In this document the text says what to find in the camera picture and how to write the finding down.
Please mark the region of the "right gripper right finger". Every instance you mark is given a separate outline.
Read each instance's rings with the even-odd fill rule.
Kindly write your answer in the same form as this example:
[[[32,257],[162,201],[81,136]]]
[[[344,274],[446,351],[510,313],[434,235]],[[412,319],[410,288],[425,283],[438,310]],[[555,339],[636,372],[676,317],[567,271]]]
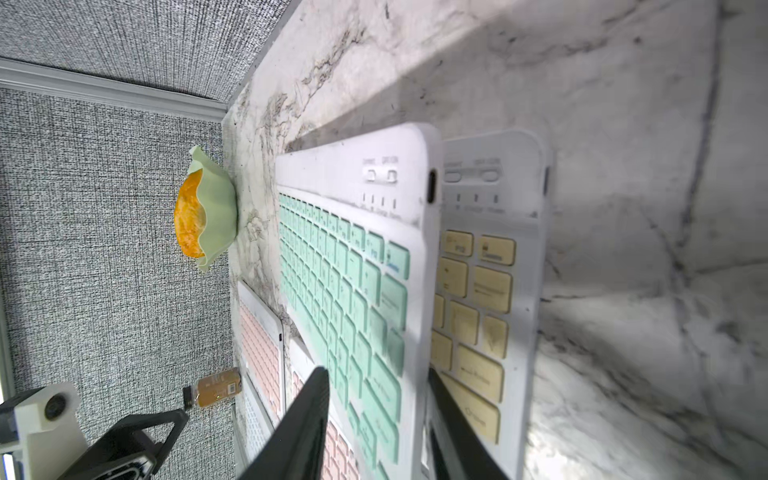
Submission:
[[[428,372],[425,430],[429,479],[507,479],[434,368]]]

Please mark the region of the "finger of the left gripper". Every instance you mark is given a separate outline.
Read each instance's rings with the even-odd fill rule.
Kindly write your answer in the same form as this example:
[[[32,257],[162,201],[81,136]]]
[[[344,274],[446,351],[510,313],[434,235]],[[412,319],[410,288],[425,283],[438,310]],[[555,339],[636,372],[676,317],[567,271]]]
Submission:
[[[60,479],[151,479],[169,457],[188,420],[183,409],[128,415],[89,447]],[[145,432],[167,424],[172,429],[162,442]]]

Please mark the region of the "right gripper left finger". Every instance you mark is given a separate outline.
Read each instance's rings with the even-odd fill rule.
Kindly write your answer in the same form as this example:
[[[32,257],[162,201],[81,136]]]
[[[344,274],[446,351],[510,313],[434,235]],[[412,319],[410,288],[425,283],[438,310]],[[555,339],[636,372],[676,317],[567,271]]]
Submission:
[[[329,400],[329,372],[317,367],[240,479],[320,479]]]

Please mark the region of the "yellow keyboard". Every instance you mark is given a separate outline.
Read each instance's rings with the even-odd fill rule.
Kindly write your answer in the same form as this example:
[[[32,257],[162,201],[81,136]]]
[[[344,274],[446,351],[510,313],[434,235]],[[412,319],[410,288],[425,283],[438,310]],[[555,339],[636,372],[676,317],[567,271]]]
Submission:
[[[549,173],[526,131],[446,144],[431,363],[510,479],[523,471]]]

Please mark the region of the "green keyboard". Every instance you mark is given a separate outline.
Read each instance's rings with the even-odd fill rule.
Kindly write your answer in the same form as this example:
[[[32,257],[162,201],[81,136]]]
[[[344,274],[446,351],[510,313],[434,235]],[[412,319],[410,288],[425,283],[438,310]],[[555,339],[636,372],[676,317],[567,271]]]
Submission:
[[[365,479],[421,474],[443,157],[404,123],[275,162],[280,287]]]

